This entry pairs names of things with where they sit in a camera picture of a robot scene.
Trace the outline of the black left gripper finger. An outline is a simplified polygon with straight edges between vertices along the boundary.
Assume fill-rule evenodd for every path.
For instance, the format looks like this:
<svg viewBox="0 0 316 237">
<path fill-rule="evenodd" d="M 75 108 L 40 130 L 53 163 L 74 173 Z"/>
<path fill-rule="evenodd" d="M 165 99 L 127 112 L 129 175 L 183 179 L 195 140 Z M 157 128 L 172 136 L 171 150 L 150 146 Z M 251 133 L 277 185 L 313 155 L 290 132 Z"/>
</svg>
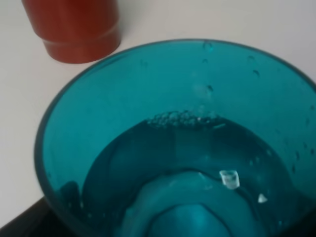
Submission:
<svg viewBox="0 0 316 237">
<path fill-rule="evenodd" d="M 0 229 L 0 237 L 73 237 L 41 198 L 21 215 Z"/>
</svg>

